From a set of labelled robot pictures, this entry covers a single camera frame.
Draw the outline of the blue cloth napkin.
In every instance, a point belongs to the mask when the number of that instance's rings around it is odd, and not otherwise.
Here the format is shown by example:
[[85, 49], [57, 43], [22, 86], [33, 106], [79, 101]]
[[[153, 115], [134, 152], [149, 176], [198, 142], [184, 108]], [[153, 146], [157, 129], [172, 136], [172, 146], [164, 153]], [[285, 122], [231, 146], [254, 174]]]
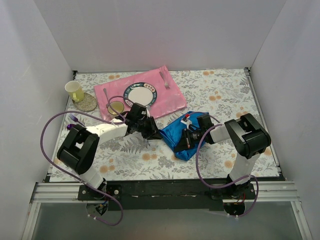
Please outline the blue cloth napkin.
[[[198, 128], [199, 124], [197, 121], [197, 117], [202, 115], [203, 113], [188, 111], [171, 122], [165, 128], [159, 130], [160, 134], [162, 135], [162, 139], [172, 151], [174, 151], [174, 148], [181, 140], [183, 129], [187, 127], [184, 123], [181, 122], [182, 118], [187, 114], [190, 115], [188, 119], [192, 122], [193, 125]], [[174, 155], [176, 158], [187, 162], [196, 154], [198, 145], [199, 143], [197, 142], [195, 143], [194, 147], [188, 148], [187, 150], [174, 152]]]

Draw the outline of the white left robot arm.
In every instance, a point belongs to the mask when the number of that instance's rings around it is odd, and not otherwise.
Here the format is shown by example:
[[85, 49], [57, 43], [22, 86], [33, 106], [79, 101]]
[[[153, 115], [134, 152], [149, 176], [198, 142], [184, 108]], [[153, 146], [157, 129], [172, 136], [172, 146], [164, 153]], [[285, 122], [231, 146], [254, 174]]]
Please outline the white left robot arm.
[[134, 103], [131, 109], [110, 121], [94, 126], [75, 125], [57, 151], [57, 158], [71, 168], [80, 181], [87, 184], [95, 200], [106, 196], [106, 180], [93, 167], [99, 145], [135, 132], [146, 140], [160, 140], [162, 136], [147, 107]]

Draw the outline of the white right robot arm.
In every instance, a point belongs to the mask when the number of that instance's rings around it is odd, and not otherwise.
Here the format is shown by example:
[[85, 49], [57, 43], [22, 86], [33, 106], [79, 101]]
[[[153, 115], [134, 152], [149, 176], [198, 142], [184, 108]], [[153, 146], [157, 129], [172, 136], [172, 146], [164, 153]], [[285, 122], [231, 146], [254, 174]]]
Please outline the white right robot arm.
[[210, 145], [226, 140], [231, 140], [237, 155], [231, 172], [227, 175], [226, 184], [212, 185], [202, 178], [199, 166], [196, 172], [199, 180], [208, 188], [213, 190], [225, 190], [232, 199], [237, 199], [249, 187], [253, 167], [262, 153], [272, 143], [269, 133], [262, 125], [247, 113], [238, 119], [231, 119], [225, 123], [214, 125], [208, 113], [197, 117], [198, 127], [190, 127], [188, 117], [183, 117], [182, 122], [187, 128], [181, 132], [181, 138], [174, 147], [174, 152], [190, 150], [196, 147], [196, 163], [199, 162], [199, 151], [203, 142]]

